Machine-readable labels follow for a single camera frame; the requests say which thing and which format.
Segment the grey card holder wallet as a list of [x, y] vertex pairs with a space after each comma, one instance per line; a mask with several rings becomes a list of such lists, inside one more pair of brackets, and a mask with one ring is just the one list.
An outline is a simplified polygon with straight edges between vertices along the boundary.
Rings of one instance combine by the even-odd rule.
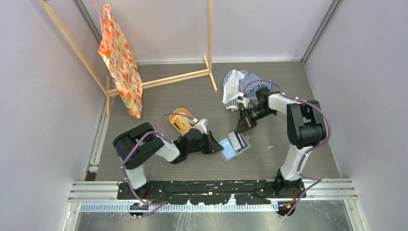
[[219, 142], [223, 148], [223, 150], [218, 152], [222, 160], [226, 163], [250, 149], [252, 144], [249, 142], [249, 139], [250, 136], [246, 132], [229, 133], [226, 138]]

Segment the gold credit card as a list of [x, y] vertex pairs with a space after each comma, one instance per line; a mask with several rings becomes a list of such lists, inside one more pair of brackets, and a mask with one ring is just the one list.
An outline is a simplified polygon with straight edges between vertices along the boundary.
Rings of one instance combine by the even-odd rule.
[[185, 132], [187, 132], [191, 127], [191, 123], [190, 123], [190, 119], [184, 116], [179, 116], [176, 120], [175, 120], [176, 125], [178, 126], [180, 132], [182, 134], [184, 134]]

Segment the orange oval tray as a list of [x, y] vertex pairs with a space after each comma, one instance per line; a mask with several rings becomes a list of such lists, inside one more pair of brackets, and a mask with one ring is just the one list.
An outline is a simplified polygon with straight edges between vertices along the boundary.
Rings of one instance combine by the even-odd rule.
[[187, 109], [178, 108], [169, 115], [169, 122], [183, 136], [198, 122], [198, 119]]

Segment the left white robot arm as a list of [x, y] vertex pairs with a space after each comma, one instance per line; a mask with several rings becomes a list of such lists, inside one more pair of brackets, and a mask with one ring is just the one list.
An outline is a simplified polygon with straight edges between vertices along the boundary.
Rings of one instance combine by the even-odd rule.
[[129, 193], [136, 199], [147, 195], [148, 180], [143, 164], [152, 156], [156, 155], [172, 164], [179, 164], [192, 153], [213, 154], [224, 150], [212, 132], [204, 126], [191, 128], [171, 141], [154, 130], [148, 122], [118, 135], [113, 140], [113, 147], [122, 162], [121, 169], [125, 178], [130, 182]]

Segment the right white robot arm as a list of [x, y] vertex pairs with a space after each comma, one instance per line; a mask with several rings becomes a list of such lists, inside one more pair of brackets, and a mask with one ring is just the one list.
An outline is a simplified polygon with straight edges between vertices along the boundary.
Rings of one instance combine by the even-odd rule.
[[258, 120], [277, 113], [286, 115], [290, 147], [284, 164], [278, 169], [273, 189], [278, 196], [288, 197], [301, 188], [301, 172], [308, 155], [328, 137], [324, 116], [315, 100], [303, 102], [284, 93], [271, 92], [268, 88], [257, 90], [256, 98], [258, 103], [250, 107], [249, 99], [239, 93], [240, 119], [229, 138], [233, 148], [241, 151], [247, 147], [243, 141], [244, 133], [255, 128]]

